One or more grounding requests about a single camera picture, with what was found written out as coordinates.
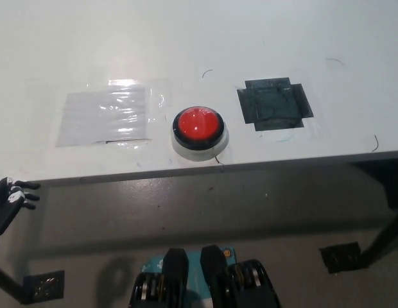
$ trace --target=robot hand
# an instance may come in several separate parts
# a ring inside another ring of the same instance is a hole
[[[14,181],[11,178],[0,180],[0,235],[5,232],[21,207],[35,209],[36,206],[30,201],[38,201],[39,197],[24,192],[23,189],[38,189],[39,187],[38,183]]]

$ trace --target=gray floor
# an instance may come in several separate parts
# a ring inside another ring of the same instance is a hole
[[[65,298],[32,307],[127,307],[144,261],[170,246],[236,247],[264,264],[283,307],[398,307],[398,249],[370,269],[329,275],[318,248],[366,247],[392,217],[381,186],[350,166],[42,189],[0,242],[0,266],[65,270]],[[19,307],[0,292],[0,308]]]

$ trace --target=white table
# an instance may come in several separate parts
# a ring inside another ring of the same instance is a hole
[[[302,83],[315,114],[305,128],[244,123],[236,89],[273,77]],[[126,78],[169,84],[150,141],[56,147],[68,93]],[[193,105],[223,116],[224,165],[173,151],[171,122]],[[398,0],[0,0],[0,178],[61,184],[390,157]]]

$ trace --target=clear plastic sheet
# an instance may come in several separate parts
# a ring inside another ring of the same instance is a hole
[[[68,94],[57,146],[146,140],[149,113],[164,104],[164,96],[153,92],[149,83],[125,79],[109,80],[104,90]]]

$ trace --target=red button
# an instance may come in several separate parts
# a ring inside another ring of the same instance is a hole
[[[205,107],[192,107],[180,115],[178,126],[187,138],[203,141],[218,131],[220,123],[213,110]]]

